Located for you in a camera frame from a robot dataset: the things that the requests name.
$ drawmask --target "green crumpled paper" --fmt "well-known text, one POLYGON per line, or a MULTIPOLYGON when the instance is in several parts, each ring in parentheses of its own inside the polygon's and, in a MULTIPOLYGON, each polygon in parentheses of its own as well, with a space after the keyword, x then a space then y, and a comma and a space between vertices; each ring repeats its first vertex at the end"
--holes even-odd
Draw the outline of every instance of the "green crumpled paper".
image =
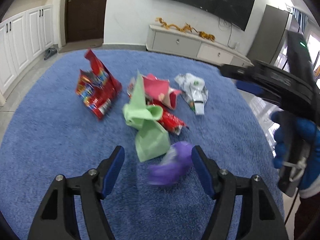
POLYGON ((170 148, 168 132, 157 122, 162 116, 161 106, 147 106, 143 78, 138 72, 130 102, 123 109, 125 122, 138 131, 135 138, 140 162, 165 154, 170 148))

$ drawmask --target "drawer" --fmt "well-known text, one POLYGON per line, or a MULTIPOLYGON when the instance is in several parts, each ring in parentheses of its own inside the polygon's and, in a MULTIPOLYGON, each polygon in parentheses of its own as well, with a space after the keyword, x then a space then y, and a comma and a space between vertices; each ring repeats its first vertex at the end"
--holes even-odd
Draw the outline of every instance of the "drawer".
POLYGON ((156 32, 153 50, 196 57, 201 42, 171 33, 156 32))
POLYGON ((201 44, 197 58, 222 65, 230 64, 233 55, 203 43, 201 44))
POLYGON ((238 66, 238 67, 248 67, 251 66, 249 62, 244 61, 243 59, 240 59, 236 56, 233 57, 230 65, 238 66))

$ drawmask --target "hand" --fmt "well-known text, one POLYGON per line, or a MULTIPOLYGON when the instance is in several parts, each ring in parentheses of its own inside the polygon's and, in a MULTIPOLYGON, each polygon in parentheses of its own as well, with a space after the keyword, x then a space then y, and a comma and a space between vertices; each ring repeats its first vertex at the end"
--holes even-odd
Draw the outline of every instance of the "hand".
MULTIPOLYGON (((273 122, 279 123, 279 112, 272 113, 270 118, 273 122)), ((296 118, 295 127, 296 132, 301 138, 311 146, 315 140, 314 149, 310 153, 307 167, 301 179, 299 188, 300 197, 309 198, 320 192, 320 131, 312 121, 300 117, 296 118)), ((287 152, 286 146, 284 145, 284 135, 281 126, 276 130, 274 138, 277 143, 275 146, 276 157, 273 160, 273 164, 276 169, 279 169, 282 167, 283 158, 287 152)))

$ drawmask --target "blue carpet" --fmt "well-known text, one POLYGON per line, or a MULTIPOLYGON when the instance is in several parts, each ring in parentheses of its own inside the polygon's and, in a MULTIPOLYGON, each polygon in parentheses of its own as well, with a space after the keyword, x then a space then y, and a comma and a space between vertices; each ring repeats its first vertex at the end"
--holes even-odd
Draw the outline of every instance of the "blue carpet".
MULTIPOLYGON (((96 50, 98 58, 122 83, 124 91, 102 121, 83 105, 75 88, 79 69, 89 69, 84 51, 58 60, 37 81, 16 110, 0 149, 0 210, 15 233, 26 240, 33 216, 57 174, 83 174, 109 157, 116 145, 125 149, 124 165, 113 192, 102 202, 117 240, 201 239, 214 201, 204 193, 192 169, 169 188, 147 184, 147 169, 160 158, 140 163, 134 138, 125 124, 122 107, 129 101, 126 87, 137 69, 170 79, 190 72, 204 78, 209 90, 205 116, 195 116, 179 97, 174 113, 190 130, 170 135, 171 143, 199 144, 221 168, 238 176, 257 173, 269 187, 281 212, 282 194, 277 171, 259 123, 231 80, 205 63, 164 54, 126 50, 96 50)), ((234 239, 240 215, 237 197, 228 239, 234 239)), ((88 239, 79 197, 76 211, 81 237, 88 239)))

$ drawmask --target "screw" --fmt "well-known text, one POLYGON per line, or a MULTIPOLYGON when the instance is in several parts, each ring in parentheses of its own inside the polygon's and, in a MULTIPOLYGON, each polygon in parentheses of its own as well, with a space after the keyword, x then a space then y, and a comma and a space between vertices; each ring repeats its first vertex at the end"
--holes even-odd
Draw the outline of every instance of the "screw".
POLYGON ((96 175, 97 174, 97 170, 96 169, 91 169, 88 171, 90 176, 96 175))
POLYGON ((254 176, 253 176, 253 180, 255 180, 255 181, 260 181, 261 178, 260 178, 259 175, 254 175, 254 176))
POLYGON ((56 176, 56 181, 62 181, 63 180, 63 175, 59 174, 56 176))
POLYGON ((227 169, 220 169, 219 172, 222 174, 222 175, 227 175, 229 173, 229 171, 227 169))

